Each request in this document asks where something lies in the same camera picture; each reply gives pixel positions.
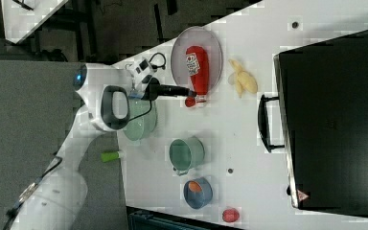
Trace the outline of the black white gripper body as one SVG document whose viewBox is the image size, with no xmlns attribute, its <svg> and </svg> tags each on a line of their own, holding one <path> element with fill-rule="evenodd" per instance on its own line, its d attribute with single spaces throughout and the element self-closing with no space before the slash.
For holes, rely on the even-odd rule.
<svg viewBox="0 0 368 230">
<path fill-rule="evenodd" d="M 154 77 L 156 70 L 150 62 L 142 57 L 129 65 L 127 70 L 132 76 L 132 89 L 129 92 L 129 97 L 137 100 L 155 101 L 157 94 L 151 92 L 150 88 L 156 84 Z"/>
</svg>

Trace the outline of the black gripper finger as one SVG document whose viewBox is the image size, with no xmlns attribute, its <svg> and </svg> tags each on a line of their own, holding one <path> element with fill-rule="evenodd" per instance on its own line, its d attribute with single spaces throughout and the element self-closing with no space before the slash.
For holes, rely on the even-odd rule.
<svg viewBox="0 0 368 230">
<path fill-rule="evenodd" d="M 158 86 L 159 96 L 170 96 L 170 97 L 195 97 L 196 92 L 181 86 L 174 85 L 159 85 Z"/>
</svg>

